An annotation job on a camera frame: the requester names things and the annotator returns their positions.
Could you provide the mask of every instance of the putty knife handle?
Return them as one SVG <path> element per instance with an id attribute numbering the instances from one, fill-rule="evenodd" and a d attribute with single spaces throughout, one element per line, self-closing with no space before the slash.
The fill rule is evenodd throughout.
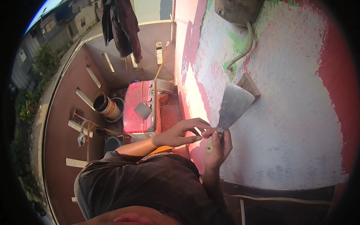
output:
<path id="1" fill-rule="evenodd" d="M 219 134 L 219 140 L 221 140 L 223 133 L 220 133 L 218 130 L 216 130 L 215 133 Z M 209 138 L 209 141 L 207 142 L 206 147 L 205 147 L 205 150 L 207 153 L 211 153 L 213 151 L 211 139 L 212 139 L 212 136 Z"/>

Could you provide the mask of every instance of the finger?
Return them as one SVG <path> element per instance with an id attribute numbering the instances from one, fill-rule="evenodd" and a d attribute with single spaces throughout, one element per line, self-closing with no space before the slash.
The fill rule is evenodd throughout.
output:
<path id="1" fill-rule="evenodd" d="M 212 143 L 212 149 L 213 151 L 221 151 L 221 143 L 220 143 L 220 138 L 219 138 L 219 134 L 217 132 L 213 133 L 212 137 L 211 137 L 211 143 Z"/>
<path id="2" fill-rule="evenodd" d="M 200 123 L 204 123 L 204 124 L 210 126 L 210 124 L 209 124 L 208 122 L 206 122 L 205 120 L 203 120 L 202 118 L 194 118 L 194 119 L 192 119 L 192 120 L 195 120 L 195 121 L 198 121 L 198 122 L 200 122 Z"/>
<path id="3" fill-rule="evenodd" d="M 206 131 L 201 132 L 201 136 L 203 138 L 209 138 L 216 130 L 217 130 L 216 127 L 209 128 Z"/>
<path id="4" fill-rule="evenodd" d="M 200 133 L 202 133 L 202 132 L 204 132 L 204 131 L 205 131 L 205 129 L 204 129 L 204 128 L 198 128 L 198 127 L 197 127 L 197 129 L 199 129 Z"/>
<path id="5" fill-rule="evenodd" d="M 203 129 L 208 129 L 210 128 L 210 126 L 201 123 L 199 121 L 196 120 L 185 120 L 185 122 L 182 124 L 183 126 L 183 131 L 189 131 L 189 129 L 197 127 L 197 128 L 203 128 Z"/>
<path id="6" fill-rule="evenodd" d="M 200 141 L 202 140 L 202 137 L 200 136 L 190 136 L 190 137 L 184 137 L 184 138 L 181 138 L 181 145 L 183 144 L 192 144 L 194 142 L 197 142 L 197 141 Z"/>
<path id="7" fill-rule="evenodd" d="M 189 131 L 194 133 L 196 136 L 200 136 L 199 132 L 195 128 L 190 128 Z"/>
<path id="8" fill-rule="evenodd" d="M 231 150 L 233 149 L 233 144 L 231 142 L 231 133 L 229 129 L 224 131 L 223 139 L 224 139 L 224 156 L 227 157 L 230 154 Z"/>

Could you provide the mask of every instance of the hanging clothes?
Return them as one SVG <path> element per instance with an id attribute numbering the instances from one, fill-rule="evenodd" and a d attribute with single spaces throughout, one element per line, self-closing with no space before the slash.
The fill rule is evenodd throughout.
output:
<path id="1" fill-rule="evenodd" d="M 130 0 L 101 0 L 101 18 L 105 45 L 114 39 L 121 58 L 133 53 L 135 63 L 140 63 L 140 29 Z"/>

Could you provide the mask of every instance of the putty knife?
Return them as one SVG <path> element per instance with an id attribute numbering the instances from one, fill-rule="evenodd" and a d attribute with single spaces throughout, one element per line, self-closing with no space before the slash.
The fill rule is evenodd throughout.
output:
<path id="1" fill-rule="evenodd" d="M 221 139 L 222 133 L 234 124 L 254 102 L 255 97 L 245 89 L 227 82 L 219 111 L 219 123 L 216 132 Z M 212 152 L 211 138 L 206 145 L 206 152 Z"/>

